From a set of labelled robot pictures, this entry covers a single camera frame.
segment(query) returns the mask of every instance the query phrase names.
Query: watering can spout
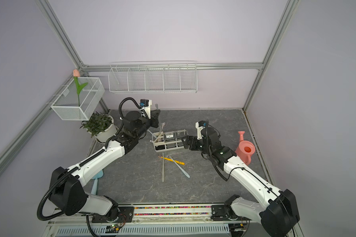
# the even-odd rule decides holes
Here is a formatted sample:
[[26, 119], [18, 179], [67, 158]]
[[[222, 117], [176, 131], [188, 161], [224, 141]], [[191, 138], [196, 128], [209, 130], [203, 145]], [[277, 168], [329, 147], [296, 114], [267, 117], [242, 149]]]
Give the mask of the watering can spout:
[[241, 141], [244, 140], [244, 136], [243, 135], [244, 135], [245, 132], [244, 131], [239, 131], [238, 133], [240, 134], [240, 141], [239, 142], [241, 142]]

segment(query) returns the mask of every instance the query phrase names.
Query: pink watering can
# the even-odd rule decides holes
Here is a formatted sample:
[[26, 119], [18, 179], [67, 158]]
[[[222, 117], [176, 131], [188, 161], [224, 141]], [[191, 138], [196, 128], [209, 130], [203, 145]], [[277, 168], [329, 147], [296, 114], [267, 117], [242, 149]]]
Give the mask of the pink watering can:
[[240, 143], [235, 152], [246, 165], [249, 165], [252, 161], [251, 156], [256, 151], [256, 148], [250, 141], [244, 141], [244, 133], [243, 131], [239, 131]]

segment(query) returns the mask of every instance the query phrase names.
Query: red wire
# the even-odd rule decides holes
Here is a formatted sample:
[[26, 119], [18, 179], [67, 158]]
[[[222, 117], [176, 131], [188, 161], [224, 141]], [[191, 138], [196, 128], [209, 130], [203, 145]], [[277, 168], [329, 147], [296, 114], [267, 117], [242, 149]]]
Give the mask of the red wire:
[[124, 223], [123, 225], [121, 226], [121, 228], [125, 225], [125, 222], [127, 221], [127, 217], [124, 215], [124, 214], [120, 214], [120, 215], [123, 215], [124, 216]]

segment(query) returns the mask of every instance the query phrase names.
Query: wall-mounted wire shelf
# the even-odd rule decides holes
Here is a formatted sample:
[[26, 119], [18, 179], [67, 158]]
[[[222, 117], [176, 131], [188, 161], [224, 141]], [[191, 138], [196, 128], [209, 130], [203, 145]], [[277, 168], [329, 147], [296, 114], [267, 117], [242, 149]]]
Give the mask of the wall-mounted wire shelf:
[[113, 93], [197, 92], [196, 65], [112, 67], [108, 74]]
[[62, 120], [89, 120], [104, 94], [104, 87], [98, 77], [78, 77], [78, 82], [88, 83], [80, 92], [80, 106], [73, 79], [51, 104], [51, 108]]

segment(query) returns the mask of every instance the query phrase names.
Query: potted plant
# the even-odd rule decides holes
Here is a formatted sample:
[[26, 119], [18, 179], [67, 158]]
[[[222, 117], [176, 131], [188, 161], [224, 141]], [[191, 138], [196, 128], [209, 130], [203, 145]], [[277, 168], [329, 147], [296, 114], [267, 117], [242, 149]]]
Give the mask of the potted plant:
[[105, 143], [107, 139], [112, 137], [117, 132], [117, 127], [114, 125], [114, 118], [110, 115], [93, 113], [90, 120], [83, 121], [81, 128], [84, 127], [91, 137], [95, 136], [100, 143]]

